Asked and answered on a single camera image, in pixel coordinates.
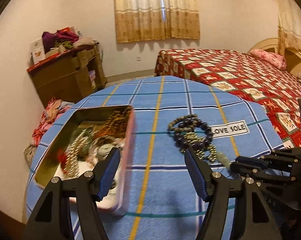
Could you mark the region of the pink jewelry tin box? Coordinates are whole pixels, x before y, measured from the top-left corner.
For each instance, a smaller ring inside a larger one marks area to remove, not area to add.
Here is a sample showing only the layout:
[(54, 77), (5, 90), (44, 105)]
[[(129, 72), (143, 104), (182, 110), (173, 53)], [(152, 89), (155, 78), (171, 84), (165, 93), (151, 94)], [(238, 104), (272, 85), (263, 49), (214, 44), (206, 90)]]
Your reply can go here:
[(72, 109), (48, 132), (34, 158), (32, 184), (44, 189), (52, 177), (77, 178), (103, 161), (113, 147), (121, 161), (99, 211), (124, 216), (129, 206), (129, 189), (135, 146), (135, 113), (130, 105)]

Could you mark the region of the white love sole label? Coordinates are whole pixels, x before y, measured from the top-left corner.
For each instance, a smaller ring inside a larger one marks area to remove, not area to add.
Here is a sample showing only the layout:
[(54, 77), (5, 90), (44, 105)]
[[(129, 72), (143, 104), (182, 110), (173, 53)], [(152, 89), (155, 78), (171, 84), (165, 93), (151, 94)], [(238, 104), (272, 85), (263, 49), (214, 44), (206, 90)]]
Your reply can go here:
[(233, 137), (250, 133), (245, 120), (229, 122), (223, 125), (211, 126), (213, 138)]

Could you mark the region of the blue plaid tablecloth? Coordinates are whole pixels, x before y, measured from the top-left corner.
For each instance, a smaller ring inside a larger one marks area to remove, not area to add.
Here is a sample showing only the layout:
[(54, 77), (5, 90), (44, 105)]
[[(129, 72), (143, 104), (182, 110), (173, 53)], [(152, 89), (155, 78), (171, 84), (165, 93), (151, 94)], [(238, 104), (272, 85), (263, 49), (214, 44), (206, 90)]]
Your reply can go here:
[(209, 126), (229, 127), (234, 122), (245, 128), (244, 134), (213, 140), (229, 160), (238, 155), (260, 157), (283, 147), (261, 105), (222, 90), (174, 76), (111, 86), (73, 105), (42, 137), (28, 179), (27, 214), (42, 192), (35, 173), (63, 124), (81, 109), (115, 105), (134, 107), (136, 141), (127, 214), (102, 216), (110, 239), (196, 238), (207, 204), (198, 198), (183, 154), (167, 133), (173, 119), (195, 113)]

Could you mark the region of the red patchwork bed cover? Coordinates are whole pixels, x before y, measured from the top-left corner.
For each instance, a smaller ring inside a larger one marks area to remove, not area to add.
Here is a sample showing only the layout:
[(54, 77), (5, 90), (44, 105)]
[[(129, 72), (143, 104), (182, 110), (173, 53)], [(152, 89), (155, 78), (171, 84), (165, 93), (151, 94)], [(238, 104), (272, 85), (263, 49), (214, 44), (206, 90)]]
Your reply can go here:
[(286, 148), (301, 147), (301, 83), (286, 70), (233, 50), (167, 49), (154, 74), (197, 81), (259, 103)]

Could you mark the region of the pink clothes pile on floor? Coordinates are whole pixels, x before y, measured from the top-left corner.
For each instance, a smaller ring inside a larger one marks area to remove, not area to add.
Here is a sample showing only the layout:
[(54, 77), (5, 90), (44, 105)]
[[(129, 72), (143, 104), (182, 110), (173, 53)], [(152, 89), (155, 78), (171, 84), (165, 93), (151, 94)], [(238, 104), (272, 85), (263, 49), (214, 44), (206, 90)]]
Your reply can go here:
[(50, 129), (54, 122), (67, 112), (73, 102), (63, 101), (61, 99), (51, 98), (44, 109), (39, 126), (33, 131), (31, 145), (38, 146), (44, 134)]

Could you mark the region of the brown wooden desk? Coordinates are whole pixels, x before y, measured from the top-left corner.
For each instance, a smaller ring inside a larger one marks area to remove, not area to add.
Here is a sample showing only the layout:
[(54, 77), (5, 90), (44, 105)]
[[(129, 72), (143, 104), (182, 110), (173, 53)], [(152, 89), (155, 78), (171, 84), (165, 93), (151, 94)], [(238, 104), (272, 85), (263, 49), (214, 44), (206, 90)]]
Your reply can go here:
[(77, 103), (107, 83), (99, 44), (52, 55), (29, 67), (27, 73), (44, 107), (52, 98)]

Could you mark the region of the pink pillow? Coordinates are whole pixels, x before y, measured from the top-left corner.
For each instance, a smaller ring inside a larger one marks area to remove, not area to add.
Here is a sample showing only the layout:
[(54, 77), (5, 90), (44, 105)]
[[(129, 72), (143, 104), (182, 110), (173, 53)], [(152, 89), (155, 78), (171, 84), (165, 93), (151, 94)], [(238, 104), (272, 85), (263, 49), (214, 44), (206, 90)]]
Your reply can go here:
[(278, 68), (279, 70), (286, 70), (287, 62), (286, 59), (273, 52), (268, 52), (261, 49), (253, 49), (249, 52), (251, 56), (257, 57), (260, 60), (270, 63), (272, 66)]

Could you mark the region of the beige wooden headboard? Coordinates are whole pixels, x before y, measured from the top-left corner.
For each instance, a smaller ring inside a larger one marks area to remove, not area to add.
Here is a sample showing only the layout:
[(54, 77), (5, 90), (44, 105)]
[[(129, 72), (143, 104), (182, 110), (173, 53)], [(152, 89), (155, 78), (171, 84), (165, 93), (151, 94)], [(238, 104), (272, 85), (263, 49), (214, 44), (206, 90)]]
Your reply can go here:
[[(278, 38), (268, 38), (253, 46), (250, 50), (253, 49), (262, 49), (268, 52), (278, 53)], [(293, 48), (286, 48), (284, 57), (287, 62), (286, 70), (297, 76), (298, 73), (301, 73), (301, 51), (297, 51)]]

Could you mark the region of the white product box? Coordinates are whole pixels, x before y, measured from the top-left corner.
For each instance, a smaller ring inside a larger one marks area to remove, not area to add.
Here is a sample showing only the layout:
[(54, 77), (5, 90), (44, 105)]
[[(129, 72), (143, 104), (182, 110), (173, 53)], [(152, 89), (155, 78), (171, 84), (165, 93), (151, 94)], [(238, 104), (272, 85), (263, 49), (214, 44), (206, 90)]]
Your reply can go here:
[(46, 58), (42, 38), (31, 43), (31, 54), (34, 64), (37, 64)]

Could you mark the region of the pile of clothes on desk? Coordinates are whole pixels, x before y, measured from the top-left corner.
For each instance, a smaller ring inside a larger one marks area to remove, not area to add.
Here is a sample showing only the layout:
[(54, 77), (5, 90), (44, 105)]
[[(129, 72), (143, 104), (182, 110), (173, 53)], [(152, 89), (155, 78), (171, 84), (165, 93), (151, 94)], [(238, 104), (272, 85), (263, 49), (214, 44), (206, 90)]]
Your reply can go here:
[(81, 46), (94, 46), (99, 42), (92, 38), (80, 37), (69, 28), (57, 30), (55, 33), (44, 31), (42, 33), (42, 42), (45, 50), (64, 46), (66, 50), (78, 48)]

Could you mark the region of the beige patterned curtain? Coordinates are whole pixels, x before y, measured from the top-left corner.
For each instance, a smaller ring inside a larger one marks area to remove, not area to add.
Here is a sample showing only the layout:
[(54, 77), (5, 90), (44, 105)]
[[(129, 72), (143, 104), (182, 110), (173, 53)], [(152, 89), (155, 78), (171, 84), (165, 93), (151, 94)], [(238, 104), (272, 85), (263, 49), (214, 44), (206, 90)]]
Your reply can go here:
[(201, 38), (197, 0), (114, 0), (118, 43)]

